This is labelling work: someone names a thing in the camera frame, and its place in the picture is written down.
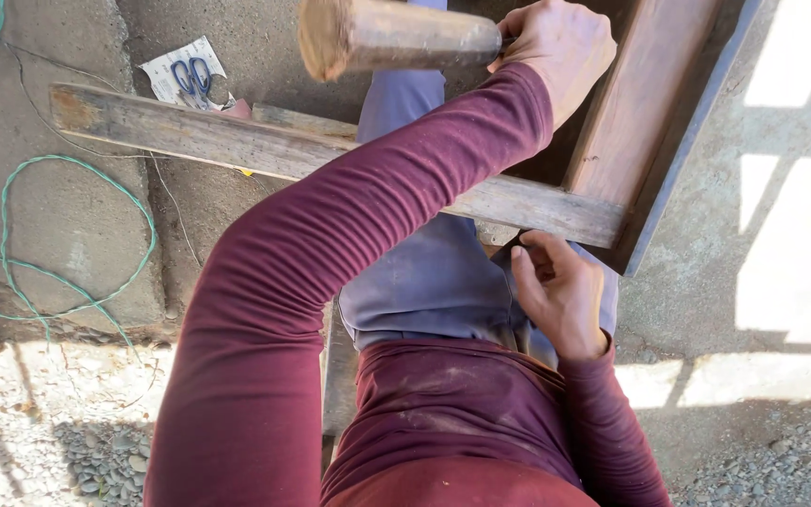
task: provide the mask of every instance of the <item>paper packaging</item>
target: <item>paper packaging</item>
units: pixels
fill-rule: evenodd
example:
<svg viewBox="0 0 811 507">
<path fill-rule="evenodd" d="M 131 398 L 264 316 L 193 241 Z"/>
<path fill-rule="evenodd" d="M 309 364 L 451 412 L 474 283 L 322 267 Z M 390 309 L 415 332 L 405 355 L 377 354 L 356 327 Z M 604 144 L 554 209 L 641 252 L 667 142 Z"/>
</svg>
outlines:
<svg viewBox="0 0 811 507">
<path fill-rule="evenodd" d="M 174 50 L 167 54 L 163 54 L 153 61 L 147 61 L 140 66 L 140 69 L 149 74 L 149 80 L 152 82 L 152 91 L 155 92 L 155 97 L 162 102 L 170 104 L 177 104 L 178 106 L 187 106 L 188 108 L 202 109 L 203 111 L 220 111 L 223 109 L 232 108 L 236 104 L 233 96 L 228 94 L 230 98 L 223 107 L 202 98 L 193 98 L 187 94 L 174 80 L 174 74 L 171 73 L 171 64 L 175 61 L 184 61 L 189 66 L 189 59 L 198 57 L 206 61 L 208 69 L 213 75 L 217 74 L 227 78 L 224 73 L 224 67 L 218 61 L 218 57 L 214 55 L 212 45 L 208 43 L 208 39 L 203 35 L 197 40 L 193 40 L 186 46 L 179 50 Z M 201 79 L 205 79 L 205 75 L 200 74 Z"/>
</svg>

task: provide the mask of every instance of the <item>person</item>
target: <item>person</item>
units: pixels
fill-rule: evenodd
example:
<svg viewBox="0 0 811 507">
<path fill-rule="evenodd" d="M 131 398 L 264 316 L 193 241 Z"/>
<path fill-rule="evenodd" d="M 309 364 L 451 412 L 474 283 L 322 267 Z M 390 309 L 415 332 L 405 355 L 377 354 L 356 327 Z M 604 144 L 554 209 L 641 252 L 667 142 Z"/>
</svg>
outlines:
<svg viewBox="0 0 811 507">
<path fill-rule="evenodd" d="M 439 71 L 375 72 L 365 144 L 222 235 L 146 505 L 670 505 L 614 376 L 614 272 L 541 231 L 489 260 L 470 219 L 439 213 L 544 148 L 614 59 L 608 19 L 563 0 L 499 28 L 517 39 L 493 74 L 446 104 Z M 338 293 L 358 412 L 322 480 L 319 331 Z"/>
</svg>

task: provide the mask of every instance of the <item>hand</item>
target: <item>hand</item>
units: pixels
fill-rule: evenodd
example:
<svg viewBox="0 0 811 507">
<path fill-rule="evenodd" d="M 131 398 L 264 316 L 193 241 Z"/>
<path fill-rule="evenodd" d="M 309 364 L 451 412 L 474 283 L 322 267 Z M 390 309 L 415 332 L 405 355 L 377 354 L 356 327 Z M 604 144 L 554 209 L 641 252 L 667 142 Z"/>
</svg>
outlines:
<svg viewBox="0 0 811 507">
<path fill-rule="evenodd" d="M 503 39 L 518 39 L 488 69 L 513 61 L 531 66 L 550 92 L 553 129 L 578 109 L 615 58 L 609 18 L 564 0 L 515 9 L 498 26 Z"/>
<path fill-rule="evenodd" d="M 560 358 L 596 359 L 608 345 L 599 328 L 603 269 L 582 259 L 564 239 L 543 231 L 512 247 L 512 273 L 524 313 L 552 342 Z"/>
</svg>

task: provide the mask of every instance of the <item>blue scissors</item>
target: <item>blue scissors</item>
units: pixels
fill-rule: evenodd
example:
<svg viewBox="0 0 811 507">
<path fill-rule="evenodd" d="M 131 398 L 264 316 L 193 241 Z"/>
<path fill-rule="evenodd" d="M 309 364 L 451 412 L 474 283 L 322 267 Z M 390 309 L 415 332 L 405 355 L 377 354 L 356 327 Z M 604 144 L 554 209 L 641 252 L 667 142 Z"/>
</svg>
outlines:
<svg viewBox="0 0 811 507">
<path fill-rule="evenodd" d="M 205 60 L 199 57 L 189 59 L 189 66 L 182 60 L 175 61 L 171 64 L 171 74 L 174 75 L 174 81 L 180 85 L 180 89 L 191 95 L 194 99 L 202 96 L 202 101 L 207 100 L 206 95 L 208 90 L 212 87 L 212 72 L 208 68 Z"/>
</svg>

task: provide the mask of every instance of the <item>maroon long-sleeve shirt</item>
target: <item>maroon long-sleeve shirt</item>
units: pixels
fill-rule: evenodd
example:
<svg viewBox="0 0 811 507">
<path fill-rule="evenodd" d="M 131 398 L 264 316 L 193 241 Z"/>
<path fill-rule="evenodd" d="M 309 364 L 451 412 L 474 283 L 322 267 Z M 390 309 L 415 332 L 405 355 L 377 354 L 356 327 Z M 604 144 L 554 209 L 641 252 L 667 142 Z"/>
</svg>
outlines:
<svg viewBox="0 0 811 507">
<path fill-rule="evenodd" d="M 146 504 L 670 505 L 611 349 L 555 373 L 483 340 L 371 346 L 319 479 L 325 302 L 551 133 L 543 81 L 507 65 L 233 223 L 186 313 Z"/>
</svg>

